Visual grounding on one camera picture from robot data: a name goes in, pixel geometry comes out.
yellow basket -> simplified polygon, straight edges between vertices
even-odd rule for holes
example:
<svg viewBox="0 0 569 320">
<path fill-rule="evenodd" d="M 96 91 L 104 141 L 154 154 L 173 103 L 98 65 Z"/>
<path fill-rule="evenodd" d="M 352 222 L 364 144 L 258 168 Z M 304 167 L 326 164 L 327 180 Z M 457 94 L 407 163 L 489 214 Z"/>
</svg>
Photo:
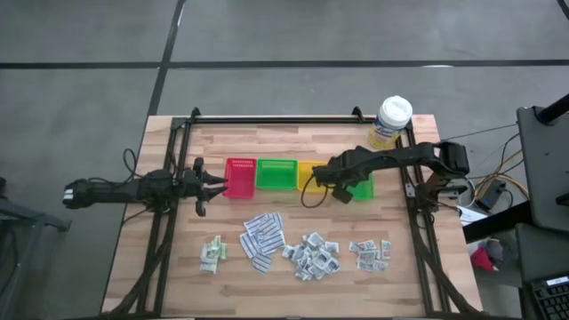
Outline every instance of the yellow basket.
<svg viewBox="0 0 569 320">
<path fill-rule="evenodd" d="M 300 191 L 304 188 L 306 181 L 312 175 L 312 167 L 317 165 L 327 165 L 324 161 L 299 161 L 298 179 L 296 180 L 296 188 Z M 307 185 L 306 192 L 310 193 L 324 193 L 326 188 L 318 187 L 317 180 L 312 178 L 312 181 Z"/>
</svg>

gray floor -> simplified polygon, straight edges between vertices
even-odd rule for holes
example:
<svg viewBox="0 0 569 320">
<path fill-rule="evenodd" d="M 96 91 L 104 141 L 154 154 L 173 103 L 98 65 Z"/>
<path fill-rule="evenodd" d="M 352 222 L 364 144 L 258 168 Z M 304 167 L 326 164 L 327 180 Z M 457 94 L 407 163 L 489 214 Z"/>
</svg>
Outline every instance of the gray floor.
<svg viewBox="0 0 569 320">
<path fill-rule="evenodd" d="M 157 61 L 174 6 L 0 0 L 0 61 Z M 188 0 L 172 59 L 569 59 L 568 31 L 553 0 Z M 125 177 L 121 152 L 140 144 L 156 73 L 0 70 L 0 175 L 9 180 L 8 197 L 73 220 L 68 234 L 44 235 L 23 315 L 98 312 L 123 206 L 69 211 L 61 190 L 80 177 Z M 346 114 L 353 106 L 372 113 L 400 94 L 415 113 L 435 114 L 444 138 L 513 124 L 516 108 L 566 94 L 568 77 L 569 67 L 171 70 L 158 114 L 187 115 L 193 107 L 208 115 Z M 493 170 L 499 152 L 486 156 L 515 132 L 458 140 L 469 149 L 472 174 Z M 513 175 L 525 179 L 521 168 Z M 510 287 L 478 279 L 487 310 L 518 315 Z"/>
</svg>

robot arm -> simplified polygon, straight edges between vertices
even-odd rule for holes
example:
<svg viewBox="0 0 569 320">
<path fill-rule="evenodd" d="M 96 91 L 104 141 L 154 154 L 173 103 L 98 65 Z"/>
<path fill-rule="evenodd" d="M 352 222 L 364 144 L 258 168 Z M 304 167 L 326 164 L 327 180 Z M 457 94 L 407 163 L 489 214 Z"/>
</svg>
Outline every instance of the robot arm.
<svg viewBox="0 0 569 320">
<path fill-rule="evenodd" d="M 184 169 L 180 180 L 176 180 L 164 169 L 149 172 L 139 179 L 126 182 L 75 180 L 65 187 L 63 204 L 69 209 L 79 209 L 92 204 L 143 203 L 150 210 L 165 212 L 170 207 L 171 200 L 194 196 L 197 198 L 197 215 L 204 217 L 204 201 L 209 202 L 227 189 L 227 187 L 205 188 L 204 184 L 226 181 L 204 171 L 204 159 L 197 158 L 193 168 Z"/>
<path fill-rule="evenodd" d="M 417 192 L 426 198 L 423 200 L 431 204 L 437 202 L 438 193 L 450 180 L 464 178 L 469 173 L 464 146 L 453 142 L 422 142 L 415 147 L 376 152 L 358 146 L 333 156 L 328 165 L 315 166 L 313 175 L 318 186 L 333 188 L 332 195 L 347 204 L 352 198 L 348 186 L 367 180 L 372 171 L 417 164 L 433 171 L 427 182 L 417 186 Z"/>
</svg>

wooden table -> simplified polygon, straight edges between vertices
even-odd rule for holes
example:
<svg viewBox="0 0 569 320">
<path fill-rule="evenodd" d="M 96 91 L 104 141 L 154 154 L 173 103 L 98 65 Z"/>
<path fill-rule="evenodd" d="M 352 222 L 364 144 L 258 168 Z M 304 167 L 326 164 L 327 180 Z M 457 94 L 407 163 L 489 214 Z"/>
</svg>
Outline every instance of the wooden table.
<svg viewBox="0 0 569 320">
<path fill-rule="evenodd" d="M 149 118 L 138 173 L 162 167 L 171 119 Z M 432 115 L 413 116 L 413 125 L 417 142 L 439 141 Z M 209 173 L 223 176 L 225 160 L 231 156 L 327 161 L 357 145 L 369 148 L 368 130 L 364 124 L 192 125 L 186 165 L 202 156 Z M 423 316 L 399 170 L 377 171 L 373 177 L 373 200 L 342 204 L 329 196 L 316 209 L 301 206 L 299 191 L 256 190 L 251 200 L 218 196 L 207 205 L 204 218 L 196 215 L 193 200 L 180 201 L 163 316 Z M 317 199 L 308 197 L 309 201 Z M 129 205 L 125 217 L 141 208 Z M 321 281 L 302 282 L 294 277 L 293 264 L 281 258 L 280 251 L 266 275 L 254 271 L 239 243 L 243 222 L 274 211 L 283 215 L 289 244 L 298 244 L 302 235 L 313 231 L 326 240 L 339 242 L 341 271 Z M 445 272 L 469 303 L 481 309 L 459 217 L 445 208 L 436 217 Z M 151 214 L 141 215 L 122 228 L 102 311 L 112 309 L 140 275 L 151 221 Z M 203 243 L 215 235 L 221 235 L 228 244 L 228 259 L 220 262 L 213 275 L 199 270 L 199 255 Z M 367 273 L 356 268 L 357 256 L 348 251 L 348 243 L 367 239 L 392 243 L 392 259 L 386 272 Z M 437 302 L 432 277 L 429 282 Z M 148 296 L 149 308 L 154 301 L 153 291 Z"/>
</svg>

white lid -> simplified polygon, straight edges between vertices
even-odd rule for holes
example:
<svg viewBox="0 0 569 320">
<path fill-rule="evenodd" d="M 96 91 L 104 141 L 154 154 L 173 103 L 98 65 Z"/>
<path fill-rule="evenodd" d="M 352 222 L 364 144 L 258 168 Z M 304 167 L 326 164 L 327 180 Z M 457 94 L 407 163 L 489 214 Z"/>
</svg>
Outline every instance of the white lid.
<svg viewBox="0 0 569 320">
<path fill-rule="evenodd" d="M 402 128 L 407 125 L 413 115 L 411 103 L 399 96 L 385 99 L 380 108 L 381 121 L 389 126 Z"/>
</svg>

